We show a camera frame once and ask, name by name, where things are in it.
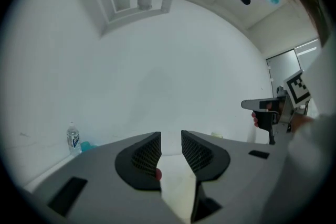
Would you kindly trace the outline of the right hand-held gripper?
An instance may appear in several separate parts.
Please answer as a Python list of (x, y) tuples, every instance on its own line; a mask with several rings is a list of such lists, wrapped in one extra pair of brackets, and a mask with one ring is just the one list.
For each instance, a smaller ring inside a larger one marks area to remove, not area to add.
[(295, 113), (304, 107), (307, 114), (311, 94), (302, 80), (303, 70), (300, 69), (284, 80), (277, 88), (275, 98), (243, 100), (243, 109), (256, 111), (258, 127), (269, 134), (269, 144), (276, 143), (275, 136), (279, 133), (290, 132), (291, 121)]

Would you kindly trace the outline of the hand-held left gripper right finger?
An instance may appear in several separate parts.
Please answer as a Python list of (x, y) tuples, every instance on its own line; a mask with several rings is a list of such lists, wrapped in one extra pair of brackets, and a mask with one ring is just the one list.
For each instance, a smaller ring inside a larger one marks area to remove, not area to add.
[(290, 134), (274, 145), (181, 131), (182, 153), (196, 177), (192, 223), (261, 223), (282, 170)]

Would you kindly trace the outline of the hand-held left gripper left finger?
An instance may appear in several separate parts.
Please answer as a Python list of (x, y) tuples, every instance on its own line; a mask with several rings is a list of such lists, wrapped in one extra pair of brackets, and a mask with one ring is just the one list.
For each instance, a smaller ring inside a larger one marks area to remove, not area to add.
[(155, 177), (160, 157), (160, 132), (105, 144), (53, 172), (30, 200), (49, 223), (175, 223)]

